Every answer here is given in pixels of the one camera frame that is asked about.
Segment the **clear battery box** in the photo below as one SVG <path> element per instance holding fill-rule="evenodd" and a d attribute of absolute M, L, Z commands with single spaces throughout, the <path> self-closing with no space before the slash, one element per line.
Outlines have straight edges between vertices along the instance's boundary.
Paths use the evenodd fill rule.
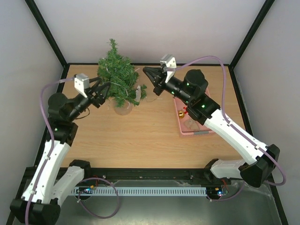
<path fill-rule="evenodd" d="M 140 102 L 141 100 L 141 86 L 138 85 L 135 89 L 135 101 Z"/>

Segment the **pink plastic basket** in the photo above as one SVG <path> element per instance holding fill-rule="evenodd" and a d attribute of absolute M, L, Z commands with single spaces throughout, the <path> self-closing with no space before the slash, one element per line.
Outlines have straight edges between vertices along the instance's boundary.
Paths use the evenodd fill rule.
<path fill-rule="evenodd" d="M 213 134 L 214 131 L 193 120 L 186 111 L 186 105 L 177 97 L 173 99 L 177 123 L 181 137 Z"/>

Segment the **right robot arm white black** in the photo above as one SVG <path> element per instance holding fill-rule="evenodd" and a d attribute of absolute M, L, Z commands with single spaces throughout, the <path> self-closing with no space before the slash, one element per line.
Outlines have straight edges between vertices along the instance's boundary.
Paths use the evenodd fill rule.
<path fill-rule="evenodd" d="M 208 183 L 216 183 L 220 178 L 236 178 L 258 188 L 267 181 L 278 166 L 280 149 L 257 140 L 226 115 L 205 93 L 208 81 L 201 70 L 189 70 L 183 81 L 174 76 L 167 79 L 167 72 L 160 67 L 144 67 L 143 72 L 153 84 L 156 95 L 167 91 L 180 99 L 191 119 L 214 131 L 242 156 L 241 160 L 210 161 L 209 169 L 204 172 Z"/>

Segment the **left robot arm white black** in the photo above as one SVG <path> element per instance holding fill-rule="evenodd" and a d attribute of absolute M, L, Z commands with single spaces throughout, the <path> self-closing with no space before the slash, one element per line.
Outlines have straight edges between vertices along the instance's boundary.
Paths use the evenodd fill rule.
<path fill-rule="evenodd" d="M 90 175 L 88 161 L 74 160 L 65 174 L 57 179 L 78 129 L 74 121 L 90 105 L 99 108 L 111 85 L 98 77 L 89 79 L 85 74 L 77 74 L 71 80 L 78 92 L 76 97 L 67 98 L 63 93 L 54 93 L 48 99 L 47 111 L 40 104 L 48 129 L 43 155 L 21 198 L 10 204 L 13 215 L 26 225 L 56 224 L 65 199 L 80 181 Z"/>

